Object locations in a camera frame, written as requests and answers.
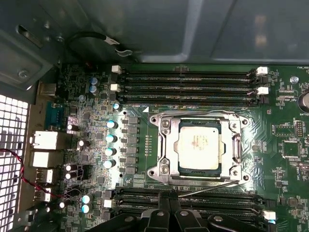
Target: electrolytic capacitor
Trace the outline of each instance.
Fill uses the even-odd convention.
[[[109,134],[109,135],[106,136],[105,140],[108,143],[114,143],[114,142],[117,141],[117,137],[115,135]]]
[[[118,104],[118,103],[114,103],[114,104],[112,105],[112,108],[113,108],[114,111],[116,111],[116,112],[120,112],[120,111],[122,110],[122,106],[121,106],[120,104]]]
[[[76,125],[73,125],[73,124],[69,124],[69,125],[67,126],[67,129],[68,129],[69,131],[79,131],[79,127],[76,126]]]
[[[99,90],[96,86],[90,86],[89,92],[92,93],[93,95],[97,95],[99,93]]]
[[[73,179],[73,178],[76,178],[77,177],[77,173],[73,172],[73,173],[67,173],[66,174],[66,179],[67,180],[70,180],[70,179]]]
[[[93,200],[93,196],[92,196],[91,193],[88,193],[88,194],[86,194],[86,195],[84,195],[84,196],[82,197],[82,202],[83,202],[84,204],[88,204],[88,203],[92,202],[92,200]]]
[[[69,164],[69,165],[66,166],[66,170],[67,170],[67,172],[75,171],[75,170],[77,170],[77,165],[76,164]]]
[[[87,214],[92,210],[92,204],[84,204],[82,206],[82,213]]]
[[[115,165],[116,165],[116,161],[113,159],[109,159],[103,163],[104,168],[107,168],[107,169],[112,168]]]
[[[90,79],[90,84],[92,84],[94,86],[98,86],[100,84],[100,82],[98,81],[98,79],[96,77],[92,77]]]
[[[79,146],[90,146],[90,141],[89,140],[80,140],[78,142]]]
[[[64,199],[62,202],[59,203],[60,209],[63,209],[67,207],[68,205],[71,205],[73,201],[70,198]]]
[[[106,123],[106,126],[108,128],[111,128],[111,129],[116,129],[118,127],[118,124],[116,122],[114,122],[113,120],[109,120],[107,123]]]
[[[115,148],[106,148],[105,149],[105,154],[107,156],[113,156],[117,153],[117,150]]]

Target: black cable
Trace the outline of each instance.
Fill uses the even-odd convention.
[[[84,58],[70,47],[70,45],[71,45],[71,43],[73,41],[78,40],[80,38],[96,38],[96,39],[103,40],[104,42],[108,43],[110,46],[113,46],[114,49],[115,49],[115,52],[119,56],[121,56],[121,57],[129,57],[130,59],[132,59],[133,61],[136,62],[136,60],[132,57],[132,55],[128,55],[130,53],[132,54],[131,50],[126,49],[123,45],[121,45],[118,42],[112,40],[111,38],[107,37],[106,35],[103,35],[101,33],[94,32],[94,31],[80,31],[80,32],[77,32],[77,33],[73,34],[72,36],[70,36],[69,38],[67,38],[65,40],[65,48],[74,57],[78,58],[81,61],[84,61]]]

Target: wire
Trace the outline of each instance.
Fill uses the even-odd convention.
[[[212,187],[212,188],[203,189],[203,190],[199,190],[199,191],[195,191],[195,192],[189,192],[189,193],[187,193],[187,194],[180,195],[180,196],[178,196],[178,197],[179,197],[179,198],[180,198],[180,197],[187,197],[187,196],[195,195],[195,194],[198,194],[198,193],[201,193],[201,192],[212,191],[212,190],[215,190],[215,189],[220,189],[220,188],[223,188],[223,187],[227,187],[227,186],[236,184],[236,183],[238,183],[238,182],[239,182],[239,180],[232,181],[232,182],[227,182],[227,183],[225,183],[225,184],[217,185],[217,186]]]
[[[84,60],[84,59],[80,54],[78,54],[76,51],[74,51],[71,48],[70,45],[73,41],[81,39],[81,38],[96,38],[96,39],[99,39],[99,40],[103,40],[104,42],[108,43],[110,46],[113,46],[114,49],[115,49],[115,52],[120,57],[131,57],[132,58],[133,52],[131,50],[124,48],[123,45],[121,45],[117,41],[107,37],[106,35],[103,35],[101,33],[94,32],[94,31],[80,31],[80,32],[73,34],[72,36],[70,36],[69,38],[67,38],[65,40],[65,48],[68,49],[68,51],[74,57],[78,58],[79,60]]]
[[[61,197],[64,197],[64,196],[67,195],[66,193],[63,194],[63,195],[53,194],[53,193],[47,191],[46,189],[42,188],[42,187],[41,187],[40,185],[38,185],[37,183],[33,183],[33,182],[31,182],[30,180],[26,179],[26,178],[24,177],[24,175],[25,175],[25,165],[24,165],[23,159],[22,159],[20,156],[18,156],[15,152],[13,152],[13,151],[11,151],[11,150],[9,150],[9,149],[7,149],[7,148],[0,148],[0,152],[10,152],[11,155],[13,155],[13,156],[20,162],[21,168],[20,168],[20,171],[19,171],[19,172],[20,172],[20,177],[19,177],[19,178],[20,178],[22,181],[24,181],[25,183],[27,183],[27,184],[33,186],[36,190],[43,191],[44,193],[50,194],[50,195],[53,196],[53,197],[59,197],[59,198],[61,198]]]

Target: red wire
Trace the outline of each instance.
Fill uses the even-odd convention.
[[[18,156],[15,152],[9,150],[9,149],[6,149],[6,148],[0,148],[0,152],[10,152],[20,163],[21,163],[21,168],[20,168],[20,178],[22,181],[24,181],[25,183],[33,186],[36,190],[40,190],[40,191],[43,191],[47,194],[50,194],[51,196],[53,197],[63,197],[65,196],[65,194],[63,195],[57,195],[57,194],[53,194],[49,191],[47,191],[46,189],[42,188],[40,185],[38,185],[37,183],[33,183],[33,182],[30,182],[28,179],[26,179],[24,177],[24,174],[25,174],[25,165],[24,165],[24,161],[23,159]]]

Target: ventilation grille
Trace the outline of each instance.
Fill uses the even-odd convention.
[[[0,95],[0,148],[23,158],[28,103]],[[0,152],[0,232],[13,226],[18,203],[20,163],[9,152]]]

